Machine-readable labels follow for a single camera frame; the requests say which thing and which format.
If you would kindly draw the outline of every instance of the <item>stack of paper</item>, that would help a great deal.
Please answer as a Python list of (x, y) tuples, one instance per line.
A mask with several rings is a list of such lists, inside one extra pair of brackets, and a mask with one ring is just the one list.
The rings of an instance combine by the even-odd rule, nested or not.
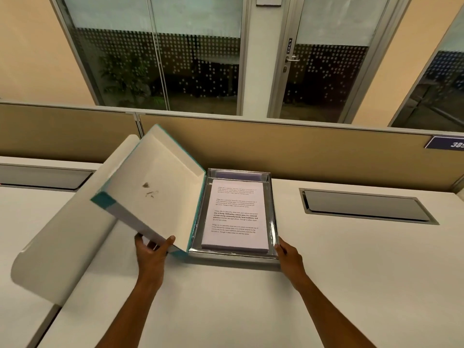
[(262, 183), (213, 180), (201, 246), (269, 251)]

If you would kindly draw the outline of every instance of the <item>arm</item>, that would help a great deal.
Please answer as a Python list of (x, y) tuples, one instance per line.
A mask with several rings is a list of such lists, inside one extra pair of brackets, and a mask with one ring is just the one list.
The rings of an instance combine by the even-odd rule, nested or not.
[(136, 235), (139, 264), (136, 286), (96, 348), (137, 348), (151, 303), (163, 283), (166, 251), (174, 240), (175, 237), (171, 236), (156, 249), (155, 243), (145, 246), (142, 235)]
[(275, 246), (282, 272), (300, 293), (325, 348), (375, 348), (306, 275), (296, 248), (279, 238)]

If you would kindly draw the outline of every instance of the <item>open box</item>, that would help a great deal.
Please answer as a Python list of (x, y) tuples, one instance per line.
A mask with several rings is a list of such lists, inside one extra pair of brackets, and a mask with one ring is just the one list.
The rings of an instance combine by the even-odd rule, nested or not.
[[(202, 249), (214, 179), (263, 183), (267, 253)], [(159, 125), (140, 140), (91, 200), (156, 243), (175, 235), (175, 244), (168, 251), (177, 257), (277, 262), (274, 245), (278, 236), (270, 174), (224, 169), (208, 169), (206, 173)]]

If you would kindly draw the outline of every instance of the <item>person's left hand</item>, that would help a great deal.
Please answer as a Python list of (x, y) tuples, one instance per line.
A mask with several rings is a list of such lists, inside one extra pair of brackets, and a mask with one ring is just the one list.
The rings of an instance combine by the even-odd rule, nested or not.
[(137, 284), (153, 291), (156, 294), (163, 283), (164, 260), (167, 249), (173, 245), (175, 237), (169, 237), (161, 246), (154, 242), (144, 245), (142, 234), (135, 236), (137, 263), (139, 264), (139, 276)]

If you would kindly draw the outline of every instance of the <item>glass panel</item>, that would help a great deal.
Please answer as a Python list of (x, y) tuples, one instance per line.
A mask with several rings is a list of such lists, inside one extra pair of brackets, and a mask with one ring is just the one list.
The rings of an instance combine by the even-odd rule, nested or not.
[(392, 124), (464, 132), (464, 8)]
[(100, 105), (166, 109), (147, 0), (57, 0)]
[(243, 0), (151, 0), (170, 109), (235, 115)]
[(388, 0), (304, 0), (280, 118), (337, 122)]

